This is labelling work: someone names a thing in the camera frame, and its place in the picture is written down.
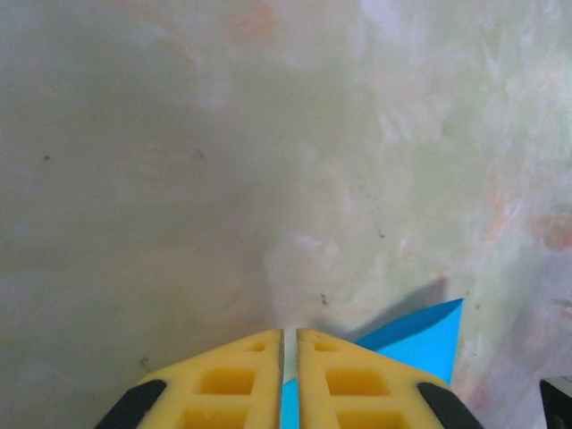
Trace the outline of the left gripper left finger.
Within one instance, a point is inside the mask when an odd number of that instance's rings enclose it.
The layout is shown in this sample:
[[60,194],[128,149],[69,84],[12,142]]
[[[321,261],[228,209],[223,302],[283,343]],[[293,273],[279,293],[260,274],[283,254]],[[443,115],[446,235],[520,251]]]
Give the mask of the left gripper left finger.
[[283,331],[258,332],[147,374],[97,428],[277,428]]

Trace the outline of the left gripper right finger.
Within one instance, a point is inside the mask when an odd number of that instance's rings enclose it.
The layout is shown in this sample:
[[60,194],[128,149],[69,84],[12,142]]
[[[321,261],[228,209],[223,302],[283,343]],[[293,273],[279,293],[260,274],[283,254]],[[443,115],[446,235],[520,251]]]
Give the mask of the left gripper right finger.
[[297,330],[301,428],[480,428],[442,379],[311,329]]

